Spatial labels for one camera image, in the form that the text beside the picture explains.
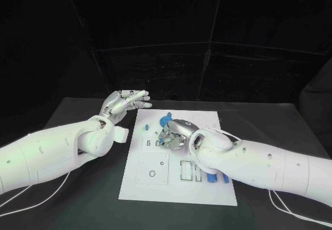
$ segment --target white paper sheet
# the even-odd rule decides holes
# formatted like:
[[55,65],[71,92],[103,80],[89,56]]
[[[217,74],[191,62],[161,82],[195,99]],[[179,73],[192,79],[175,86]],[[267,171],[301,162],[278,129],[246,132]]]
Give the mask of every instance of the white paper sheet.
[[[195,167],[187,150],[156,146],[162,131],[159,121],[168,112],[174,119],[187,120],[200,128],[220,128],[216,111],[139,109],[119,199],[237,206],[233,180],[226,184],[220,172],[218,182],[208,183],[207,173]],[[182,168],[181,161],[191,161],[191,164],[185,163]],[[191,181],[182,180],[191,178],[188,167],[192,167]]]

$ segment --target dark gray table surface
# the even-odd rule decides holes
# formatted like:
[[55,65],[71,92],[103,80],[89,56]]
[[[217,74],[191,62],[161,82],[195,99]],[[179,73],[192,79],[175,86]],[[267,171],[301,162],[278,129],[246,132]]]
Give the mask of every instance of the dark gray table surface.
[[[65,98],[45,128],[87,120],[100,112],[103,99]],[[330,158],[292,104],[152,101],[153,109],[218,111],[223,130],[242,139]],[[138,111],[117,124],[130,129],[127,143],[71,172],[52,199],[37,208],[0,218],[2,229],[138,230],[311,230],[330,229],[280,212],[267,190],[234,181],[237,207],[119,200]],[[57,190],[65,176],[37,184],[0,213],[38,204]],[[21,191],[0,196],[0,204]],[[280,193],[291,210],[332,222],[332,209],[295,194]]]

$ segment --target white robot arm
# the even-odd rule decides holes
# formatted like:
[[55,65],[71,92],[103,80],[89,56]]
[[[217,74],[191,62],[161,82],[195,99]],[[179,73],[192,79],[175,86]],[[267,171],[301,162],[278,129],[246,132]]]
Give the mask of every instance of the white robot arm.
[[116,126],[127,110],[151,108],[148,91],[116,91],[100,115],[87,121],[41,130],[0,149],[0,194],[50,181],[125,143],[129,130]]
[[252,186],[295,193],[332,207],[332,160],[255,141],[231,142],[224,133],[229,134],[175,119],[161,133],[166,140],[161,145],[175,150],[187,147],[207,173],[217,174],[221,170]]

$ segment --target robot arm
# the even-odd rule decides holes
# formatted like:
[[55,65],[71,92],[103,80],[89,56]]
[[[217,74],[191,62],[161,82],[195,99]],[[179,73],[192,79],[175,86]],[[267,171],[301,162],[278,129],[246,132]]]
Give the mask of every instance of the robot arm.
[[[169,121],[171,132],[185,128],[185,124],[182,120]],[[217,174],[221,170],[234,180],[252,186],[295,193],[332,207],[332,160],[259,142],[231,142],[223,131],[211,127],[187,132],[185,146],[192,160],[207,173]]]
[[41,130],[0,149],[0,194],[50,181],[125,143],[129,130],[116,126],[127,110],[151,108],[146,91],[116,91],[106,99],[100,115],[87,121]]

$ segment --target blue object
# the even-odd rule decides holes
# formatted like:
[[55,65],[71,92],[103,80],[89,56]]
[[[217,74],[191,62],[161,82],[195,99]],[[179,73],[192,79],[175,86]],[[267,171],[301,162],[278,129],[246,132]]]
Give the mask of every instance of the blue object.
[[210,183],[216,183],[218,180],[217,180],[217,174],[208,174],[207,173],[207,178],[208,178],[208,182]]
[[229,176],[226,174],[223,174],[223,177],[224,177],[226,184],[229,184],[230,183]]
[[165,125],[168,124],[168,122],[172,121],[172,113],[168,112],[168,116],[164,116],[161,119],[161,126],[165,127]]

